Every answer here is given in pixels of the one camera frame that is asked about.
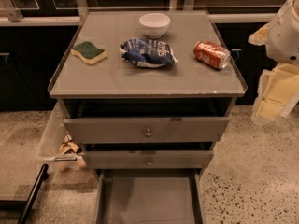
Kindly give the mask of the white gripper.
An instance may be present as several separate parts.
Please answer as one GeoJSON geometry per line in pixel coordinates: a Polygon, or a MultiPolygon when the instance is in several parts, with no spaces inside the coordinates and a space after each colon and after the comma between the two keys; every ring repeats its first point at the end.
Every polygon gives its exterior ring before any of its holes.
{"type": "Polygon", "coordinates": [[[299,0],[287,0],[270,23],[249,36],[252,45],[266,46],[277,66],[263,70],[251,119],[265,125],[286,118],[299,102],[299,0]]]}

